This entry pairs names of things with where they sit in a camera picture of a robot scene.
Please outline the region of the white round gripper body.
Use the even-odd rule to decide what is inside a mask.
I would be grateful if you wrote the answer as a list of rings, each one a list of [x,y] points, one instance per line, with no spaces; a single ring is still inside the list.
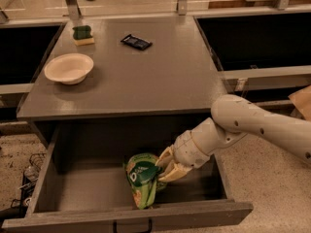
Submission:
[[[176,162],[186,167],[198,169],[210,159],[209,155],[199,149],[189,130],[176,139],[172,148]]]

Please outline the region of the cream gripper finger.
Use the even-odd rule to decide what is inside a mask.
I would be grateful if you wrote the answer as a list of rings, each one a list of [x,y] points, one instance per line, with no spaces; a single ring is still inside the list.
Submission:
[[[156,166],[166,168],[168,164],[173,160],[173,150],[171,147],[167,147],[163,153],[159,156]]]
[[[170,161],[167,164],[158,162],[157,166],[162,170],[162,173],[158,175],[158,180],[163,183],[177,181],[192,170],[191,167],[187,167],[181,163],[175,163],[174,161]]]

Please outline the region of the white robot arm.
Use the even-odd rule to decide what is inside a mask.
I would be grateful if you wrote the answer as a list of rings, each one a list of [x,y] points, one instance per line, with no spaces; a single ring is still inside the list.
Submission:
[[[177,181],[203,166],[216,150],[233,145],[247,134],[260,136],[310,161],[310,121],[273,114],[242,97],[227,94],[213,103],[210,117],[178,136],[164,150],[156,162],[163,170],[158,179],[164,183]]]

